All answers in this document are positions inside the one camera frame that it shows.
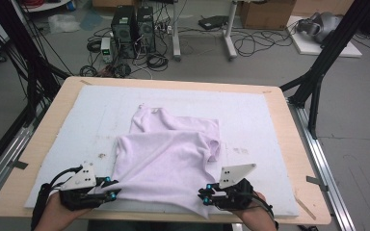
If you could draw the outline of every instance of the hand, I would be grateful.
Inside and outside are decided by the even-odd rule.
[[[60,231],[66,229],[75,219],[88,213],[91,209],[70,211],[60,202],[58,192],[50,195],[46,208],[35,231]]]
[[[256,192],[260,199],[266,201],[266,197]],[[269,214],[259,205],[252,202],[246,210],[231,211],[239,219],[241,219],[245,225],[252,231],[275,231],[275,223],[270,218]]]

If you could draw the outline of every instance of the concrete floor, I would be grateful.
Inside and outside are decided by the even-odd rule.
[[[54,13],[68,12],[58,9],[37,13],[36,21],[43,22]],[[92,20],[95,23],[88,24],[90,26],[85,30],[46,37],[69,69],[78,73],[80,67],[88,63],[87,38],[95,31],[108,27],[111,20],[98,18],[98,14],[88,9],[79,9],[69,14],[75,15],[77,21]],[[189,23],[197,28],[192,20],[183,19],[182,26]],[[237,27],[240,21],[236,20],[235,23]],[[229,62],[225,45],[218,33],[186,33],[180,34],[180,39],[182,61],[175,62],[172,50],[169,49],[168,69],[162,72],[151,71],[152,79],[281,86],[306,73],[317,58],[299,55],[294,45],[291,45],[274,46],[251,57],[239,56]],[[362,42],[370,45],[369,40]],[[353,44],[362,53],[362,57],[337,59],[323,82],[317,134],[356,230],[370,230],[370,48],[354,40]],[[251,43],[244,46],[247,50],[251,48]],[[47,46],[46,52],[52,64],[63,68]],[[130,77],[151,78],[145,71],[137,71]],[[285,96],[293,93],[294,90],[289,90]],[[0,63],[0,138],[25,104],[12,64]],[[27,218],[0,218],[0,230],[25,230],[29,224]],[[85,230],[86,224],[85,220],[77,220],[67,230]],[[338,230],[335,222],[318,228]],[[299,229],[294,225],[282,225],[280,230]]]

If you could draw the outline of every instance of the white mat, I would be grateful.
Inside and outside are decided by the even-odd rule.
[[[303,17],[300,16],[290,16],[290,19],[287,22],[287,26],[290,26],[291,24],[299,21],[300,19],[303,19]],[[306,32],[296,32],[296,30],[293,29],[292,31],[292,38],[294,41],[294,44],[296,45],[297,50],[301,55],[319,55],[321,53],[320,44],[315,42],[315,40],[308,36]],[[350,58],[360,58],[362,54],[358,51],[356,47],[351,42],[348,42],[347,46],[344,48],[344,50],[341,52],[339,57],[350,57]]]
[[[219,180],[221,166],[256,163],[257,168],[247,179],[274,205],[275,215],[299,214],[263,95],[101,86],[85,86],[80,91],[45,157],[25,207],[35,206],[42,183],[50,182],[70,167],[88,162],[93,163],[97,176],[111,175],[116,159],[116,136],[128,133],[131,117],[141,104],[166,108],[173,116],[218,119],[222,153],[219,162],[209,164],[210,173]],[[123,200],[106,203],[99,209],[189,213],[167,204]],[[212,213],[222,212],[215,208]]]

